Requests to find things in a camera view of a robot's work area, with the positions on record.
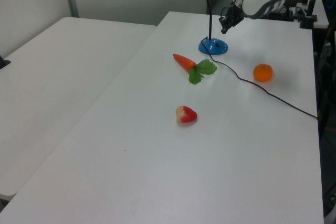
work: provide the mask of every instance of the green leaf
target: green leaf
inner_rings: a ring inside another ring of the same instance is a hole
[[[196,65],[196,70],[197,72],[203,74],[213,74],[216,72],[217,67],[209,60],[202,60],[199,64]]]
[[[195,68],[189,71],[189,82],[192,84],[198,84],[202,78],[204,78],[204,76],[197,72]]]

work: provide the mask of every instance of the orange carrot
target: orange carrot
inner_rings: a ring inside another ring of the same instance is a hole
[[[182,55],[173,54],[174,59],[188,72],[196,67],[196,63],[192,60],[183,57]]]

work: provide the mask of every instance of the strawberry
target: strawberry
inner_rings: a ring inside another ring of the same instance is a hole
[[[197,119],[197,113],[187,106],[178,106],[176,118],[181,123],[189,123]]]

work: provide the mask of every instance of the tabletop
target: tabletop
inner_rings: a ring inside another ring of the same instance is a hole
[[[170,12],[37,172],[1,223],[322,224],[317,120],[226,67],[192,85],[173,53],[196,62],[208,16]],[[316,115],[311,31],[245,19],[217,60]],[[175,109],[198,113],[176,122]]]
[[[155,26],[64,18],[0,71],[0,198],[10,200]]]

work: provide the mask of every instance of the plastic vegetable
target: plastic vegetable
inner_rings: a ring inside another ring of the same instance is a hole
[[[187,106],[178,106],[176,109],[176,119],[181,123],[190,123],[197,119],[197,113]]]
[[[174,54],[174,59],[189,73],[189,82],[192,84],[198,84],[202,78],[201,74],[213,74],[216,72],[217,67],[209,60],[202,60],[199,64],[182,56]]]

